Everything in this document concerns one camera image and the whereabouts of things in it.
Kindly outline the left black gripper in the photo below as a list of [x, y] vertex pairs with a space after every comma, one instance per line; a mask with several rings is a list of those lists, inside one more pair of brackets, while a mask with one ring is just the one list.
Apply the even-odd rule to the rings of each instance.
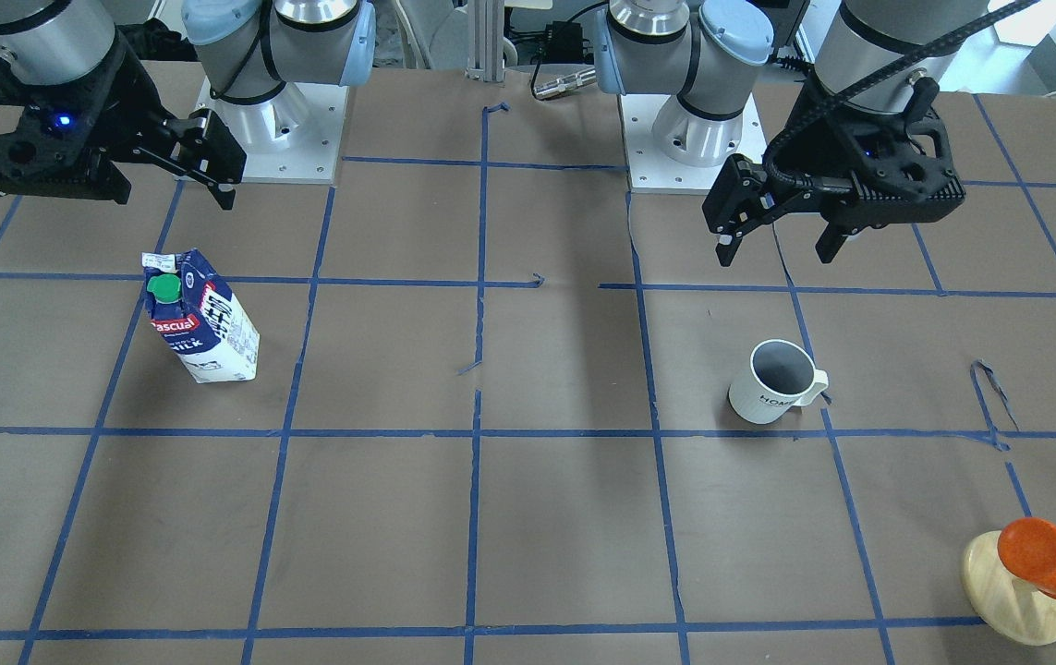
[[[737, 232], [753, 218], [819, 213], [826, 220], [815, 251], [835, 261], [854, 231], [886, 224], [932, 223], [966, 200], [953, 164], [944, 122], [934, 110], [939, 88], [918, 79], [902, 113], [874, 114], [840, 104], [790, 138], [773, 163], [786, 175], [810, 177], [811, 192], [775, 180], [766, 163], [729, 157], [702, 203], [711, 232]], [[721, 233], [716, 256], [731, 268], [743, 233]]]

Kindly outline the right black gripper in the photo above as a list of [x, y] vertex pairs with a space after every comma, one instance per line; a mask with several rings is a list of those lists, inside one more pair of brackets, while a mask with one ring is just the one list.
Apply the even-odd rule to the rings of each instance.
[[210, 190], [235, 207], [244, 149], [212, 109], [186, 118], [159, 92], [122, 35], [84, 76], [57, 86], [20, 81], [0, 56], [0, 192], [125, 205], [121, 163], [148, 163]]

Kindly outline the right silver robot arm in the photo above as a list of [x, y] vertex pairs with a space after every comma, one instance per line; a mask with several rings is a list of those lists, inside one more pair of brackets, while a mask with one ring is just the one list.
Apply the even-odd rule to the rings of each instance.
[[[122, 205], [121, 163], [156, 165], [235, 205], [250, 154], [285, 151], [312, 119], [300, 86], [359, 87], [374, 59], [367, 1], [186, 1], [186, 35], [119, 26], [98, 1], [0, 1], [0, 197]], [[189, 43], [208, 101], [164, 108], [140, 56]]]

